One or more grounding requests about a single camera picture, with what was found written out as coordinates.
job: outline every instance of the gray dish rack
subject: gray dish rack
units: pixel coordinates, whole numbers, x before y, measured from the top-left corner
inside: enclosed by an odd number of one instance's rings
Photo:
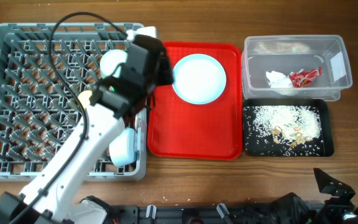
[[[124,31],[138,23],[114,23]],[[78,105],[55,77],[47,42],[55,24],[0,24],[0,181],[30,181],[48,165],[80,120]],[[53,36],[53,62],[79,95],[100,78],[108,50],[131,44],[105,23],[63,23]],[[133,124],[135,163],[114,167],[105,153],[85,181],[140,180],[146,170],[147,112]]]

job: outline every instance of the tray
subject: tray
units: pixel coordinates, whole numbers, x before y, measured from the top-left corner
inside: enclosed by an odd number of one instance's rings
[[[251,110],[243,112],[244,142],[246,153],[250,156],[331,156],[334,154],[334,142],[331,132],[329,113],[324,100],[317,99],[251,99],[245,100],[243,107],[248,106],[311,106],[311,110],[318,110],[321,134],[318,139],[305,142],[306,148],[295,146],[288,150],[288,146],[276,144],[273,137],[257,137],[253,130],[255,113]]]
[[[46,44],[54,25],[0,24],[1,181],[29,181],[36,177],[80,120],[68,90],[58,84],[46,61]],[[138,23],[115,25],[124,30],[143,27]],[[101,55],[111,49],[125,50],[129,44],[120,40],[108,24],[63,23],[54,35],[54,63],[73,91],[79,94],[100,77]],[[115,167],[105,154],[89,171],[85,181],[140,180],[144,177],[146,115],[145,111],[138,114],[135,125],[138,160],[131,166]]]
[[[172,86],[155,90],[147,145],[157,156],[192,159],[235,159],[242,151],[241,53],[231,44],[164,43],[172,68],[191,54],[214,57],[225,69],[226,87],[215,101],[192,105]]]

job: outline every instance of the clear plastic bin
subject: clear plastic bin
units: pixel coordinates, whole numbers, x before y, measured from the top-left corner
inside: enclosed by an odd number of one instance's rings
[[[289,75],[322,67],[323,74],[303,88],[270,88],[266,72]],[[246,98],[320,98],[338,100],[352,86],[352,73],[338,35],[278,35],[248,37],[242,53]]]

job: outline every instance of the wood grain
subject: wood grain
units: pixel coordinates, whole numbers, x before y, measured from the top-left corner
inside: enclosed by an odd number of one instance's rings
[[[55,22],[76,11],[96,12],[117,22],[157,26],[162,40],[224,42],[244,48],[250,35],[339,34],[349,54],[353,86],[328,103],[335,154],[327,158],[266,158],[242,154],[231,162],[162,159],[149,155],[139,182],[84,183],[76,200],[95,195],[110,204],[212,205],[270,201],[289,192],[323,201],[314,167],[351,185],[358,205],[358,1],[111,1],[31,3],[0,1],[2,22]],[[90,17],[72,22],[94,22]],[[25,183],[0,183],[18,193]]]

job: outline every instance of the black cable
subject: black cable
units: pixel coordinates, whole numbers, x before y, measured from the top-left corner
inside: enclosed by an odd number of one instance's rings
[[[48,54],[49,54],[49,60],[50,63],[52,64],[52,69],[55,72],[55,75],[58,77],[58,79],[61,81],[61,83],[63,84],[64,87],[66,87],[66,89],[70,92],[70,94],[73,96],[74,100],[77,102],[78,106],[80,107],[80,111],[82,114],[82,117],[84,119],[84,129],[83,132],[80,136],[80,140],[78,141],[78,144],[76,145],[76,147],[74,148],[74,151],[72,152],[72,154],[69,156],[69,158],[65,161],[65,163],[62,165],[62,167],[56,172],[56,174],[50,179],[50,181],[45,185],[45,187],[38,193],[38,195],[33,199],[33,201],[31,201],[30,204],[28,204],[28,206],[26,206],[25,209],[23,209],[9,224],[15,224],[17,223],[40,199],[43,195],[45,195],[50,186],[52,186],[52,184],[58,179],[58,177],[60,176],[60,174],[66,169],[67,165],[71,162],[71,160],[74,158],[74,156],[76,155],[76,153],[78,152],[78,150],[80,149],[83,141],[86,139],[86,133],[88,132],[88,117],[86,116],[86,111],[84,109],[84,107],[82,106],[81,102],[79,101],[79,99],[77,98],[77,96],[75,95],[75,93],[73,92],[73,90],[71,90],[70,86],[68,85],[68,83],[66,83],[66,81],[62,78],[62,76],[60,75],[60,73],[57,71],[56,66],[53,64],[53,60],[52,60],[52,37],[53,34],[55,33],[55,31],[57,30],[57,27],[59,27],[59,25],[64,22],[65,20],[73,17],[73,16],[80,16],[80,15],[86,15],[86,16],[93,16],[96,17],[104,22],[107,22],[110,26],[114,27],[117,31],[119,31],[120,33],[122,33],[124,35],[124,37],[127,37],[127,34],[125,32],[123,32],[122,30],[120,30],[117,26],[115,26],[113,23],[111,23],[110,21],[108,21],[107,19],[94,14],[92,12],[74,12],[71,13],[63,18],[61,18],[56,24],[55,27],[52,30],[52,33],[50,34],[49,37],[49,42],[48,42]]]

